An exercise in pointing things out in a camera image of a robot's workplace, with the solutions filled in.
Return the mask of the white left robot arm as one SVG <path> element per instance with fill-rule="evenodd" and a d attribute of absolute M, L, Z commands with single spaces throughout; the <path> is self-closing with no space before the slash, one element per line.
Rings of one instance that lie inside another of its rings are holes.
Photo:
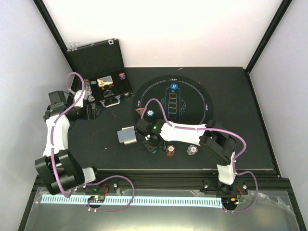
<path fill-rule="evenodd" d="M 87 186 L 92 192 L 103 188 L 103 179 L 98 177 L 95 167 L 82 168 L 68 150 L 68 132 L 71 123 L 78 119 L 95 119 L 97 107 L 87 90 L 74 95 L 74 103 L 68 104 L 63 91 L 49 93 L 50 105 L 43 117 L 48 135 L 43 156 L 35 161 L 35 169 L 50 194 L 74 190 L 79 185 Z"/>

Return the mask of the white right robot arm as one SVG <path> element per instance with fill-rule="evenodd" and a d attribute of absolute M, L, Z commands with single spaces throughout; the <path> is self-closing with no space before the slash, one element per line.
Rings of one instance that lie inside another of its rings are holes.
<path fill-rule="evenodd" d="M 144 147 L 152 153 L 165 142 L 188 143 L 205 153 L 218 169 L 219 189 L 229 194 L 236 189 L 234 164 L 236 141 L 231 134 L 210 120 L 207 124 L 186 125 L 163 119 L 150 123 L 139 119 L 135 131 L 145 137 Z"/>

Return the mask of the red triangular dealer button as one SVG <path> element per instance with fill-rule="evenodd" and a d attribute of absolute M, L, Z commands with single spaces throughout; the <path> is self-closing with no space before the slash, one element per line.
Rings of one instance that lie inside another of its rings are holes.
<path fill-rule="evenodd" d="M 144 107 L 144 108 L 137 108 L 135 110 L 141 116 L 141 118 L 143 118 L 146 115 L 147 108 L 146 107 Z"/>

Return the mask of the orange poker chip stack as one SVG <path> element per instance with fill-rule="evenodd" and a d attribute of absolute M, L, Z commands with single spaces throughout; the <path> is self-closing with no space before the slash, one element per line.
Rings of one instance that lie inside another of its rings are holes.
<path fill-rule="evenodd" d="M 166 154 L 167 154 L 167 156 L 172 157 L 175 154 L 175 146 L 174 145 L 169 145 L 166 148 Z"/>

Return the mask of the blue small blind button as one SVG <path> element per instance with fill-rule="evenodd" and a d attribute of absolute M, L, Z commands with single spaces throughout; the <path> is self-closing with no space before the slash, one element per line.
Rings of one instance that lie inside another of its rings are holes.
<path fill-rule="evenodd" d="M 172 84 L 170 85 L 170 89 L 171 89 L 172 91 L 176 91 L 178 88 L 179 88 L 179 86 L 178 86 L 177 83 L 172 83 Z"/>

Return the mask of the green chips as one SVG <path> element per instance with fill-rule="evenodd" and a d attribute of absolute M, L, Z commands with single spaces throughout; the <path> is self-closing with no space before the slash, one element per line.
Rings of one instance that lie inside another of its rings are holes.
<path fill-rule="evenodd" d="M 154 115 L 154 111 L 153 110 L 148 110 L 147 111 L 147 116 L 148 117 L 152 117 Z"/>

